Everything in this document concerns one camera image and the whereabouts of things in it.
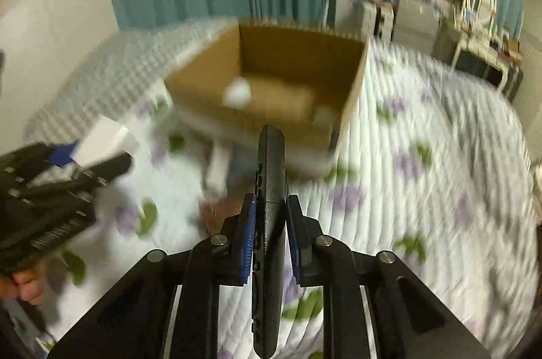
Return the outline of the left hand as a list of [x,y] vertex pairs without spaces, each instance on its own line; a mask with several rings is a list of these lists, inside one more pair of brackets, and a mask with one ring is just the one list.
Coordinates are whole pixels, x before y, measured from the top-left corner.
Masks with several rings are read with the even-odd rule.
[[18,298],[32,306],[41,304],[44,297],[45,267],[43,262],[28,269],[0,277],[1,298]]

